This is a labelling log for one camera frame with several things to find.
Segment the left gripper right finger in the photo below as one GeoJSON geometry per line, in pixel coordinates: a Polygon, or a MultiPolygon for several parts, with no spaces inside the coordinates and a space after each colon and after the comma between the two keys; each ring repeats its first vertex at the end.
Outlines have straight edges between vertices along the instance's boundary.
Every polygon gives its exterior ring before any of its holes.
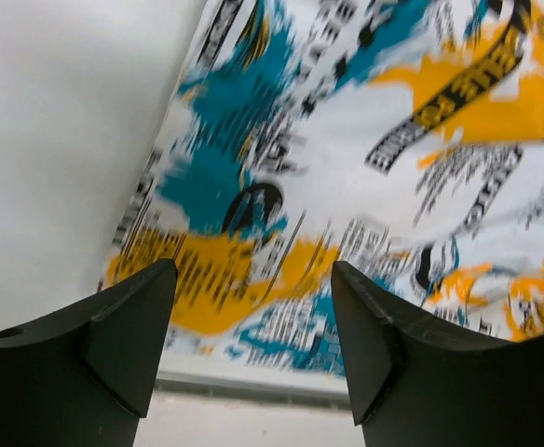
{"type": "Polygon", "coordinates": [[[466,330],[336,262],[332,297],[354,422],[369,446],[544,446],[544,335],[466,330]]]}

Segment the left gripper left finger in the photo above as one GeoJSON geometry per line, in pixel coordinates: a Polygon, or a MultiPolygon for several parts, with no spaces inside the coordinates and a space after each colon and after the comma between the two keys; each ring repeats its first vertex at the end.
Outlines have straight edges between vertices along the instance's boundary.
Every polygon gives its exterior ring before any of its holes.
{"type": "Polygon", "coordinates": [[[130,446],[148,412],[177,270],[162,259],[0,331],[0,446],[130,446]]]}

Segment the patterned white shorts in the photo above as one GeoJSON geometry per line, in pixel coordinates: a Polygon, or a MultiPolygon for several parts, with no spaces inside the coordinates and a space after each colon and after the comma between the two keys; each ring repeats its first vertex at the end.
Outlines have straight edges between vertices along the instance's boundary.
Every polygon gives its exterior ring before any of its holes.
{"type": "Polygon", "coordinates": [[[544,333],[544,1],[208,2],[99,285],[161,258],[178,354],[342,375],[337,261],[544,333]]]}

